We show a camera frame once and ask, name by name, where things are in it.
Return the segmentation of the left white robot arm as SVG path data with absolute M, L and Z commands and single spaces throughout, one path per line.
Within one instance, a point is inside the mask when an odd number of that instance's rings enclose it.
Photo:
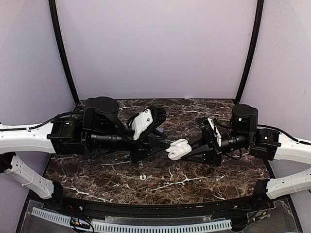
M 163 108 L 150 106 L 130 117 L 118 118 L 119 104 L 110 97 L 89 98 L 81 111 L 59 114 L 38 125 L 0 127 L 0 171 L 63 212 L 69 207 L 63 188 L 43 178 L 18 156 L 19 152 L 83 155 L 94 150 L 127 151 L 133 163 L 166 150 L 169 144 L 158 128 L 166 120 Z

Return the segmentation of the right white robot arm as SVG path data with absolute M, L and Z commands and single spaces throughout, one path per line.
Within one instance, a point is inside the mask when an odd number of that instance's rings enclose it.
M 232 109 L 230 126 L 224 126 L 210 118 L 197 119 L 201 137 L 190 144 L 192 151 L 182 156 L 184 161 L 210 165 L 221 165 L 222 156 L 242 148 L 249 149 L 249 155 L 263 160 L 288 160 L 311 165 L 311 141 L 289 135 L 276 127 L 258 124 L 258 109 L 247 104 L 235 105 Z M 217 126 L 230 132 L 219 133 Z M 259 210 L 267 198 L 278 197 L 309 190 L 311 192 L 311 168 L 281 178 L 260 180 L 256 183 L 248 207 Z

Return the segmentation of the white earbud charging case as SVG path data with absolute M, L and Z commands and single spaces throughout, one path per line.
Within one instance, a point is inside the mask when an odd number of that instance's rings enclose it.
M 192 151 L 192 148 L 186 139 L 179 139 L 172 142 L 169 149 L 171 149 L 171 151 L 167 152 L 168 158 L 173 161 L 181 159 L 182 156 Z

